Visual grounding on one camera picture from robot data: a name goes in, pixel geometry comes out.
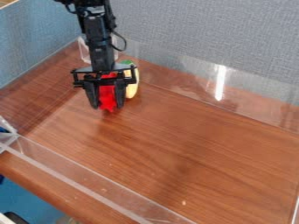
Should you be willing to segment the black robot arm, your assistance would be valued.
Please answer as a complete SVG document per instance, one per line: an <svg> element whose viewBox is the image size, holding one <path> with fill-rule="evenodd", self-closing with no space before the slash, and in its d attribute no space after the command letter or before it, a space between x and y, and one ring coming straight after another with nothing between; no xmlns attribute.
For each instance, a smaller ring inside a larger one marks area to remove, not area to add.
<svg viewBox="0 0 299 224"><path fill-rule="evenodd" d="M109 0L53 0L77 16L90 66L73 69L73 87L81 88L93 109L121 109L137 90L137 67L117 63L114 51L126 49L124 37L114 31L116 17Z"/></svg>

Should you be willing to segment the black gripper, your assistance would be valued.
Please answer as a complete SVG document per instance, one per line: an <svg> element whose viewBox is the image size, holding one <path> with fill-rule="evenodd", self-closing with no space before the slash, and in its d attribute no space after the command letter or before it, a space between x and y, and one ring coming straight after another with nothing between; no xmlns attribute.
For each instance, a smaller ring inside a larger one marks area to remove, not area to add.
<svg viewBox="0 0 299 224"><path fill-rule="evenodd" d="M90 66L70 71L73 87L85 89L89 105L98 108L98 91L95 86L113 86L116 107L124 107L126 98L126 86L136 84L136 65L114 64L110 70L93 71Z"/></svg>

